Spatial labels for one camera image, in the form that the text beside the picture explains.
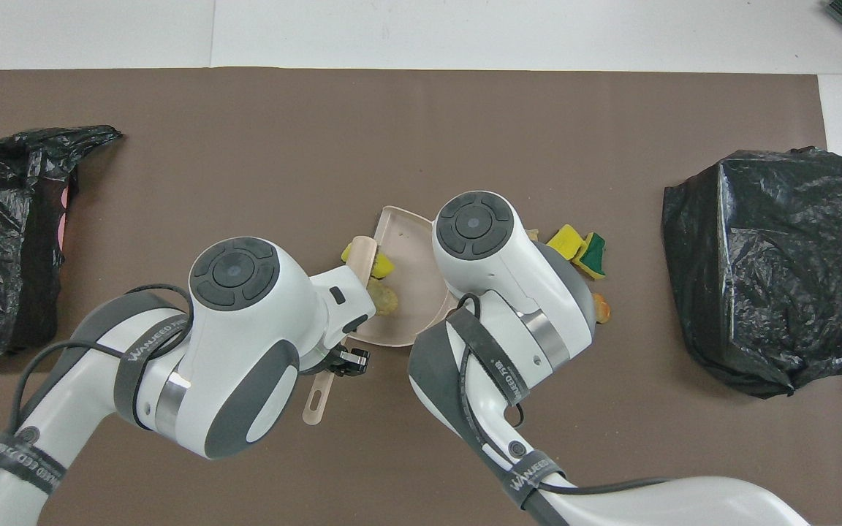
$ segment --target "brown tabletop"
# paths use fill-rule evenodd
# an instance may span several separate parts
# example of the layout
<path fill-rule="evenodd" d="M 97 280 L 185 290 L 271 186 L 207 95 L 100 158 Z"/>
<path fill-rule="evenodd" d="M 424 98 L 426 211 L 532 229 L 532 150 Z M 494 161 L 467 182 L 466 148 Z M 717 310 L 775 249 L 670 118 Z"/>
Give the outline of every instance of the brown tabletop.
<path fill-rule="evenodd" d="M 606 239 L 612 322 L 525 400 L 522 433 L 578 485 L 734 476 L 812 523 L 842 523 L 842 377 L 793 397 L 734 392 L 684 350 L 659 236 L 661 193 L 738 149 L 825 146 L 815 77 L 648 73 L 168 69 L 0 71 L 0 137 L 109 123 L 80 169 L 60 333 L 132 286 L 186 283 L 225 237 L 338 265 L 392 204 L 431 217 L 504 194 L 546 240 Z M 300 410 L 208 462 L 111 416 L 42 524 L 529 524 L 415 399 L 407 349 L 372 349 L 324 422 Z M 17 370 L 0 360 L 0 429 Z"/>

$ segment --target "sponge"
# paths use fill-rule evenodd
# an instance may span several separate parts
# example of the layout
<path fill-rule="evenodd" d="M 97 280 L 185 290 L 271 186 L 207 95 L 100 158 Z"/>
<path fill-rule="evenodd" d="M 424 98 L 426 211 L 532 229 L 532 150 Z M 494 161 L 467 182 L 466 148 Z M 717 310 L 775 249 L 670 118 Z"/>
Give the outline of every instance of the sponge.
<path fill-rule="evenodd" d="M 602 272 L 602 251 L 605 248 L 606 240 L 602 239 L 599 234 L 591 232 L 584 240 L 583 246 L 572 257 L 571 263 L 580 267 L 583 272 L 588 273 L 595 280 L 604 279 L 606 273 Z"/>
<path fill-rule="evenodd" d="M 344 249 L 344 253 L 340 255 L 340 259 L 342 259 L 344 263 L 346 263 L 347 259 L 350 259 L 351 248 L 353 248 L 353 243 L 348 244 Z M 375 260 L 372 261 L 372 270 L 370 271 L 370 275 L 377 280 L 381 280 L 385 276 L 388 276 L 388 274 L 391 274 L 394 269 L 395 265 L 392 264 L 392 260 L 388 259 L 381 250 L 377 250 L 375 253 Z"/>
<path fill-rule="evenodd" d="M 551 237 L 547 246 L 557 250 L 564 259 L 574 259 L 576 254 L 584 246 L 584 240 L 570 224 L 564 224 L 558 233 Z"/>

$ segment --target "black strap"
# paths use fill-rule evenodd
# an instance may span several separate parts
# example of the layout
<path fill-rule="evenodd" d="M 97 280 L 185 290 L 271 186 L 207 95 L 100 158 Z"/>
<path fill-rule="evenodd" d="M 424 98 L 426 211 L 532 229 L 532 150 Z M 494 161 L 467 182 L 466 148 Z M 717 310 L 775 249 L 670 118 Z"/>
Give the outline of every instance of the black strap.
<path fill-rule="evenodd" d="M 528 386 L 515 364 L 474 314 L 466 309 L 457 309 L 447 320 L 470 348 L 471 354 L 477 357 L 482 369 L 489 374 L 509 405 L 515 405 L 528 396 Z"/>
<path fill-rule="evenodd" d="M 0 432 L 0 469 L 50 495 L 67 469 L 52 456 L 11 433 Z"/>
<path fill-rule="evenodd" d="M 543 451 L 532 449 L 531 453 L 518 460 L 512 469 L 505 473 L 502 489 L 505 489 L 505 493 L 511 497 L 516 506 L 524 509 L 525 500 L 535 489 L 538 489 L 538 484 L 542 479 L 551 473 L 560 473 L 564 476 L 564 471 L 554 463 L 554 460 L 551 460 L 551 457 L 545 455 Z"/>
<path fill-rule="evenodd" d="M 136 400 L 138 398 L 138 387 L 141 385 L 141 378 L 145 375 L 149 359 L 153 359 L 154 352 L 162 344 L 170 340 L 175 334 L 181 332 L 187 325 L 187 315 L 177 314 L 169 319 L 163 320 L 148 329 L 147 332 L 138 338 L 123 356 L 119 357 L 119 367 L 116 370 L 116 382 L 113 386 L 113 402 L 116 410 L 123 419 L 128 422 L 148 428 L 138 421 L 136 413 Z"/>

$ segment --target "food scrap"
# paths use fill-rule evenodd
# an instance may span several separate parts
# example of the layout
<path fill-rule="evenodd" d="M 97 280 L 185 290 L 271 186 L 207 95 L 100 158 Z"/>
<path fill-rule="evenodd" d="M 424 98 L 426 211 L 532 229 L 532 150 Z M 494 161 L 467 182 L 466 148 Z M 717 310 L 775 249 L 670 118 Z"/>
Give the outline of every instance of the food scrap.
<path fill-rule="evenodd" d="M 385 286 L 381 281 L 370 278 L 365 284 L 365 290 L 368 291 L 368 296 L 371 297 L 372 303 L 375 303 L 375 313 L 377 316 L 388 316 L 398 309 L 398 296 L 390 287 Z"/>
<path fill-rule="evenodd" d="M 606 302 L 602 294 L 593 293 L 593 306 L 596 307 L 597 323 L 606 323 L 609 321 L 609 316 L 612 312 L 609 308 L 609 303 Z"/>

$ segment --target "trash bag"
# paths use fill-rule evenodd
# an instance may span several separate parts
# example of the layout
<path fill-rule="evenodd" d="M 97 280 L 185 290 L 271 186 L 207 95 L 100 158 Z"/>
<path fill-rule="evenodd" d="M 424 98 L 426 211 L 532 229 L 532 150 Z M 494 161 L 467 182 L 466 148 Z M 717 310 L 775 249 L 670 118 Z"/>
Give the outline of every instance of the trash bag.
<path fill-rule="evenodd" d="M 736 152 L 664 190 L 688 352 L 755 397 L 842 374 L 842 157 Z"/>
<path fill-rule="evenodd" d="M 0 139 L 0 356 L 56 333 L 60 236 L 76 166 L 118 137 L 111 126 L 87 126 Z"/>

